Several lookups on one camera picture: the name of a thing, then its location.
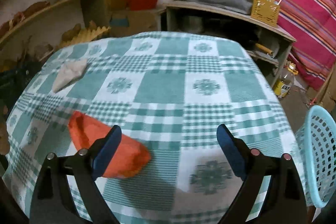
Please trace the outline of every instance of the blue gripper pad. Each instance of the blue gripper pad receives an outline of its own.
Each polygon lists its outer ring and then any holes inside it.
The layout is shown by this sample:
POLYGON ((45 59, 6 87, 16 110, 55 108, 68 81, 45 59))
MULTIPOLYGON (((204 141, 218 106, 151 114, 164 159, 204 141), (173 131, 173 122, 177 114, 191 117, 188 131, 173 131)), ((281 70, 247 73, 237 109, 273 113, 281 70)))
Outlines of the blue gripper pad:
POLYGON ((241 178, 242 180, 245 180, 246 172, 244 158, 239 153, 238 148, 235 146, 227 131, 227 128, 220 125, 217 128, 217 141, 225 157, 227 158, 227 161, 229 162, 235 176, 241 178))
POLYGON ((94 180, 103 176, 121 142, 121 128, 119 126, 114 126, 111 130, 113 131, 110 131, 106 136, 108 138, 105 145, 101 148, 100 152, 92 162, 92 178, 94 180))

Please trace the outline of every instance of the yellow basket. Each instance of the yellow basket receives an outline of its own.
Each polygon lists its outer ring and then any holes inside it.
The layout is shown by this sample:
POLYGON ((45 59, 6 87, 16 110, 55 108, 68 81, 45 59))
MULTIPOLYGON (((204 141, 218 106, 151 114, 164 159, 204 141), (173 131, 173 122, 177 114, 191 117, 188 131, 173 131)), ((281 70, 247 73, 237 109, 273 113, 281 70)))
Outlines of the yellow basket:
POLYGON ((280 5, 267 0, 253 0, 251 17, 256 20, 276 27, 279 12, 280 5))

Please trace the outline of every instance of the basket rim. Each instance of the basket rim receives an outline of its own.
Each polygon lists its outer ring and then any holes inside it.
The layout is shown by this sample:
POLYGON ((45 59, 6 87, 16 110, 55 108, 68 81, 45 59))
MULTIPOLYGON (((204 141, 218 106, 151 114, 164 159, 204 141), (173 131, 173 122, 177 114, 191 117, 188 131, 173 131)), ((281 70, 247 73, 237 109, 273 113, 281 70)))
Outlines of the basket rim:
POLYGON ((322 111, 325 114, 329 115, 328 111, 326 111, 323 107, 315 105, 312 106, 311 109, 308 111, 304 124, 305 129, 304 129, 304 134, 305 138, 303 140, 304 143, 304 149, 305 149, 305 161, 306 161, 306 172, 307 172, 307 179, 308 179, 308 186, 309 186, 309 192, 310 192, 310 197, 317 208, 323 208, 326 206, 328 202, 324 202, 320 198, 320 194, 316 185, 316 170, 315 170, 315 165, 314 165, 314 158, 313 158, 313 153, 312 153, 312 136, 310 132, 310 123, 311 123, 311 116, 314 111, 322 111))

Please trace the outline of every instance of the red striped blanket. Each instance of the red striped blanket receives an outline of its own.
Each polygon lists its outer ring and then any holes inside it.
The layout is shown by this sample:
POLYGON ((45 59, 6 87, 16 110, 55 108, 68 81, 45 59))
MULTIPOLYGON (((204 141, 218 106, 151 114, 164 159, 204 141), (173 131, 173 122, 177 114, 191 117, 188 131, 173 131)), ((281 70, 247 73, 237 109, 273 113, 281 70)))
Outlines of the red striped blanket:
POLYGON ((282 0, 278 25, 294 36, 290 58, 318 89, 336 60, 336 0, 282 0))

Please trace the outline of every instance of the green and white tablecloth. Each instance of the green and white tablecloth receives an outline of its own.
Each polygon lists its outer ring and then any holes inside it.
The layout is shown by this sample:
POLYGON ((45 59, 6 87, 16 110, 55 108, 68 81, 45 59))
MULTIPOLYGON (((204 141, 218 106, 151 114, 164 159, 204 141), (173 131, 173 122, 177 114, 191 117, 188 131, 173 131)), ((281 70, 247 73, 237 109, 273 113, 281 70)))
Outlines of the green and white tablecloth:
MULTIPOLYGON (((76 152, 67 128, 74 110, 118 124, 150 150, 152 160, 134 178, 96 181, 124 224, 217 223, 242 183, 217 143, 222 123, 265 155, 292 154, 304 180, 283 109, 238 43, 185 33, 140 33, 59 50, 16 102, 7 121, 10 167, 3 179, 27 215, 46 154, 76 152), (88 58, 85 75, 53 93, 61 65, 81 58, 88 58)), ((89 219, 74 178, 68 180, 80 215, 89 219)), ((248 219, 258 215, 268 181, 248 219)))

